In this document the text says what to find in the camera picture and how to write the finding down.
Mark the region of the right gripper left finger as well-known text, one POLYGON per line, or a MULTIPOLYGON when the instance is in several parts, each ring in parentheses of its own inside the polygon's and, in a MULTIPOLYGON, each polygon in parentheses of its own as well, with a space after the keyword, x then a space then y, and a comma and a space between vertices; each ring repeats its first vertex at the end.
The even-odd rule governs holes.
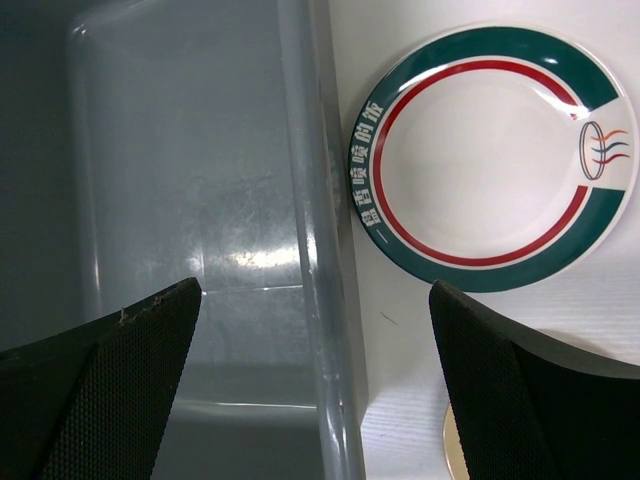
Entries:
POLYGON ((1 354, 4 479, 148 479, 202 290, 184 279, 1 354))

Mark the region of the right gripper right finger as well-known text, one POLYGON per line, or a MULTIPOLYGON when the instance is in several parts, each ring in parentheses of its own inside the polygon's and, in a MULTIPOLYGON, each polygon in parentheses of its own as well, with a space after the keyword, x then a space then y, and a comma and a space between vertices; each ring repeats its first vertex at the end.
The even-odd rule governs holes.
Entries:
POLYGON ((639 368, 438 281, 429 311, 473 479, 636 479, 639 368))

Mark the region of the cream plate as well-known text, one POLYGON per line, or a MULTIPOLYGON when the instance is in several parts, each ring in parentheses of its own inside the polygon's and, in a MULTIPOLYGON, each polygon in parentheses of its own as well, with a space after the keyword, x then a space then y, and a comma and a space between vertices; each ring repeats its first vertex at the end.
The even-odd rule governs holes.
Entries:
POLYGON ((470 475, 451 405, 447 406, 444 417, 443 447, 450 478, 452 480, 469 480, 470 475))

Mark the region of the white plate green red rim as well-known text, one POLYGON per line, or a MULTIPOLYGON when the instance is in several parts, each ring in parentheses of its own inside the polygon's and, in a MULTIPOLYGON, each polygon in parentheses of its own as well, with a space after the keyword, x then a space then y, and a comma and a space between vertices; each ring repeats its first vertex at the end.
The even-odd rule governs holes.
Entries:
POLYGON ((355 212, 414 277, 476 293, 551 277, 600 245, 639 172, 639 109, 591 52, 486 25, 440 35, 363 103, 355 212))

